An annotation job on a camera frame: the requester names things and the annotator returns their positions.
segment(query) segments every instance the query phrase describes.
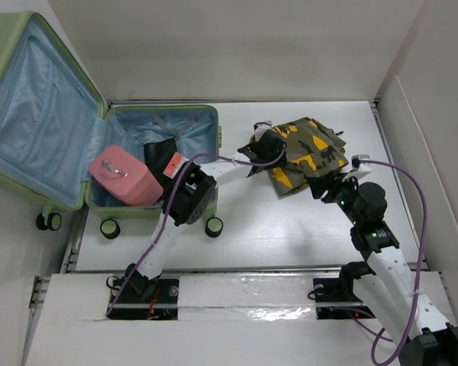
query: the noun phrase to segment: pink bag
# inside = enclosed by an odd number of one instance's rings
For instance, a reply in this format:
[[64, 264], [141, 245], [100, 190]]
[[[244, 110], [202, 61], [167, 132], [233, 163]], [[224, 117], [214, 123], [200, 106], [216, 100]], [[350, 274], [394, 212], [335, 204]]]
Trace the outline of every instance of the pink bag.
[[128, 206], [153, 206], [163, 194], [163, 187], [147, 166], [116, 145], [97, 156], [89, 173]]

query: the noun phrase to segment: orange sticker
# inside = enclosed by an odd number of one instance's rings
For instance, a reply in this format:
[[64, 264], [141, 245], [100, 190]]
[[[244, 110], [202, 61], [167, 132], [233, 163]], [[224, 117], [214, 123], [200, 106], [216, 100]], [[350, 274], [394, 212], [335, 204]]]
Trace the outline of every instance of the orange sticker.
[[175, 178], [176, 173], [178, 173], [184, 162], [185, 159], [183, 158], [182, 154], [175, 152], [168, 165], [166, 166], [163, 174], [167, 177], [170, 177], [171, 179]]

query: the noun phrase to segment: camouflage clothing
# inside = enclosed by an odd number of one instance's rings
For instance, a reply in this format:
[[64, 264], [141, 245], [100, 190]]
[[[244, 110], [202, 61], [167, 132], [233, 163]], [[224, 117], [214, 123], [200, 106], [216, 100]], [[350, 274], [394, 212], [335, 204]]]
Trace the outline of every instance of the camouflage clothing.
[[301, 191], [307, 187], [305, 177], [321, 177], [345, 166], [346, 144], [333, 130], [311, 118], [301, 118], [275, 127], [287, 142], [288, 163], [269, 170], [279, 196]]

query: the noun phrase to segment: suitcase wheel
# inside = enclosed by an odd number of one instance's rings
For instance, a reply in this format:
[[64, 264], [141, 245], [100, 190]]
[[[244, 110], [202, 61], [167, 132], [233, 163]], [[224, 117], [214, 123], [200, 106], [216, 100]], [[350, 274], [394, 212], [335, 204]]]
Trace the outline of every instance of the suitcase wheel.
[[205, 221], [205, 233], [211, 238], [217, 238], [222, 233], [224, 224], [218, 217], [211, 217]]
[[106, 239], [115, 239], [121, 235], [121, 227], [113, 219], [103, 220], [100, 224], [100, 232]]
[[57, 231], [61, 227], [61, 215], [58, 213], [50, 213], [47, 219], [44, 219], [43, 214], [39, 213], [36, 218], [36, 227], [41, 230]]

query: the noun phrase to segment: green suitcase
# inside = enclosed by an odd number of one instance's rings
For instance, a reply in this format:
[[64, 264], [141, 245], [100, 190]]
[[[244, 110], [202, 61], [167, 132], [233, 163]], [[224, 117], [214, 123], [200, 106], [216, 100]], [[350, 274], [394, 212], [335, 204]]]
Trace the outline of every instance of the green suitcase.
[[[164, 126], [156, 122], [160, 117]], [[79, 210], [85, 202], [104, 220], [159, 216], [159, 206], [122, 206], [92, 180], [88, 165], [113, 144], [141, 159], [144, 143], [171, 137], [173, 130], [183, 130], [176, 145], [186, 157], [215, 154], [221, 145], [213, 107], [108, 109], [41, 15], [0, 14], [0, 187], [43, 207], [38, 229], [59, 229], [54, 211]], [[216, 203], [215, 194], [206, 218]]]

